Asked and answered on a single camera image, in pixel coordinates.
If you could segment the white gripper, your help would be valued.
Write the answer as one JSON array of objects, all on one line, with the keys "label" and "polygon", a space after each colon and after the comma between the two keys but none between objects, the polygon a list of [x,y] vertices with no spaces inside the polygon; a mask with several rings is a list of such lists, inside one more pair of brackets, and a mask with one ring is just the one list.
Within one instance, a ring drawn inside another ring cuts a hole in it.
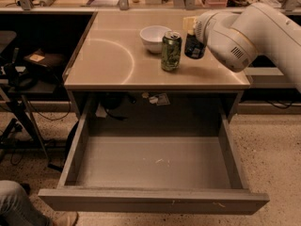
[{"label": "white gripper", "polygon": [[201,15],[184,17],[182,28],[189,35],[196,35],[196,38],[203,45],[207,44],[209,32],[217,22],[223,22],[225,27],[229,27],[237,19],[238,14],[222,10],[210,10]]}]

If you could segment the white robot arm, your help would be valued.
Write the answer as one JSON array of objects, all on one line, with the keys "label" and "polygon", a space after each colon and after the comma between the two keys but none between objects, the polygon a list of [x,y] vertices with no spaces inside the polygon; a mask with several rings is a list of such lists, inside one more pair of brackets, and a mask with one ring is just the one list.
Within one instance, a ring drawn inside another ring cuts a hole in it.
[{"label": "white robot arm", "polygon": [[254,3],[240,13],[209,10],[185,17],[182,26],[232,72],[265,56],[301,91],[301,27],[280,11]]}]

